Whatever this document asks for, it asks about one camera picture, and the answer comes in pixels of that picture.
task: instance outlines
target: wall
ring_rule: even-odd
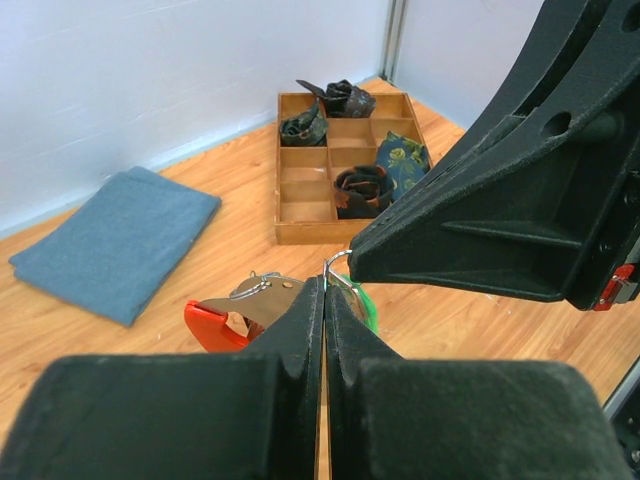
[[[509,73],[543,0],[407,0],[394,83],[462,127]]]
[[[376,75],[389,3],[0,1],[0,237],[266,123],[296,78]]]

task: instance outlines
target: wooden table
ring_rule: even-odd
[[[373,92],[394,91],[382,80]],[[439,160],[463,131],[414,102]],[[0,444],[34,380],[54,359],[81,353],[190,353],[202,349],[182,319],[189,299],[226,295],[251,270],[305,279],[337,245],[277,246],[274,125],[168,168],[178,182],[219,195],[223,206],[132,328],[97,317],[14,279],[7,259],[69,214],[0,241]],[[607,313],[430,286],[368,285],[380,336],[410,358],[545,359],[577,367],[605,400],[640,354],[640,302]],[[326,478],[326,436],[321,477]]]

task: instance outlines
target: wooden box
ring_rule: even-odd
[[[372,95],[377,105],[371,118],[328,119],[326,147],[283,147],[276,132],[278,244],[349,243],[372,220],[338,220],[333,194],[338,174],[354,165],[374,163],[389,130],[425,143],[408,95]],[[310,108],[314,99],[309,93],[280,94],[278,125]]]

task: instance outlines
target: red plastic object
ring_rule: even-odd
[[[228,325],[229,314],[205,310],[196,300],[184,308],[184,321],[207,352],[237,352],[249,344],[249,339],[234,332]]]
[[[600,301],[593,307],[596,312],[604,312],[611,309],[622,283],[629,280],[634,269],[635,265],[632,264],[625,264],[616,268],[616,271],[613,272],[613,277],[611,277],[611,280],[602,291],[602,295],[600,295]]]

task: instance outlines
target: rolled necktie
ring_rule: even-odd
[[[429,150],[415,140],[389,131],[378,148],[375,164],[391,177],[395,202],[429,171]]]
[[[318,147],[327,144],[329,122],[320,111],[318,100],[309,110],[280,124],[280,142],[285,147]]]
[[[340,220],[375,218],[391,205],[393,182],[384,168],[359,165],[338,175],[334,190]]]
[[[329,118],[369,118],[376,108],[375,98],[347,80],[328,84],[326,92],[306,80],[296,82],[322,100]]]

